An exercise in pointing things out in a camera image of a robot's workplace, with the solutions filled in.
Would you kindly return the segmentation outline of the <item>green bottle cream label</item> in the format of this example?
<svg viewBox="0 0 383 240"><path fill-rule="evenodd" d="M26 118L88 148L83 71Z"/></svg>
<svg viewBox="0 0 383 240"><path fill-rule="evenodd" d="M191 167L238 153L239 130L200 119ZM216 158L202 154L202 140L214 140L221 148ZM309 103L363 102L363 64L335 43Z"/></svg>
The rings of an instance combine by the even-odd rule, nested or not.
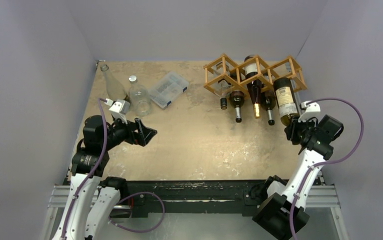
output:
<svg viewBox="0 0 383 240"><path fill-rule="evenodd" d="M287 77L281 77L273 82L280 121L288 127L294 117L299 117L292 82Z"/></svg>

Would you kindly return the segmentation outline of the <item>clear squat glass bottle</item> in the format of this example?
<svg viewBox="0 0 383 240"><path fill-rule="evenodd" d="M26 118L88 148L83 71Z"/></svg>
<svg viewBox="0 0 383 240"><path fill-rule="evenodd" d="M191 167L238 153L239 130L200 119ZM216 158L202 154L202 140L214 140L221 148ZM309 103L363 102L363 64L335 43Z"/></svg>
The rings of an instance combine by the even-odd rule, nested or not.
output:
<svg viewBox="0 0 383 240"><path fill-rule="evenodd" d="M128 96L134 112L141 117L149 115L152 112L152 101L147 88L138 83L136 75L129 76L128 80L131 84Z"/></svg>

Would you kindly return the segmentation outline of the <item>clear tall glass bottle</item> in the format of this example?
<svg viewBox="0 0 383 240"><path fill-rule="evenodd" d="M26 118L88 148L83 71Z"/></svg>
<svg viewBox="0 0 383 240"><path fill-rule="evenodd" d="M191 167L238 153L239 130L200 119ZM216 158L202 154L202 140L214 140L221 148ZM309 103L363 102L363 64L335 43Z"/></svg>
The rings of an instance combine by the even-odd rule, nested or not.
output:
<svg viewBox="0 0 383 240"><path fill-rule="evenodd" d="M100 70L103 73L106 84L106 92L111 100L128 101L128 94L123 84L115 78L107 64L102 64Z"/></svg>

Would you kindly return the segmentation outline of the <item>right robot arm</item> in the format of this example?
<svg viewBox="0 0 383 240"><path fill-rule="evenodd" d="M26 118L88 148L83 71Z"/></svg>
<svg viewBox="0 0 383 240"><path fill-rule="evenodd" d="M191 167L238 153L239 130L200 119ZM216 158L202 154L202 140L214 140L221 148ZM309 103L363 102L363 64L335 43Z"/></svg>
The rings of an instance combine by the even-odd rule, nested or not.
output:
<svg viewBox="0 0 383 240"><path fill-rule="evenodd" d="M263 200L252 218L274 238L289 240L292 231L298 232L309 220L305 212L307 198L322 165L333 155L331 142L338 138L344 125L325 115L299 121L294 117L285 128L286 137L300 145L298 166L288 181L278 176L269 177L260 190Z"/></svg>

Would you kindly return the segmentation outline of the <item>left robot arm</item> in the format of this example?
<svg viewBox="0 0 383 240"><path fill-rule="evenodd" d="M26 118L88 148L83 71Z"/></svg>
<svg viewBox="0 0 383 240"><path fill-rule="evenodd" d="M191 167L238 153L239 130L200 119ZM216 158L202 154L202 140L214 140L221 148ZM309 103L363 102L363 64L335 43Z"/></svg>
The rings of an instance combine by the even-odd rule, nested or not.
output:
<svg viewBox="0 0 383 240"><path fill-rule="evenodd" d="M102 179L110 159L109 150L128 143L146 146L158 132L144 126L139 118L133 122L116 119L112 124L101 115L84 122L83 139L72 158L69 194L55 240L96 240L110 221L114 206L129 197L127 181L120 177Z"/></svg>

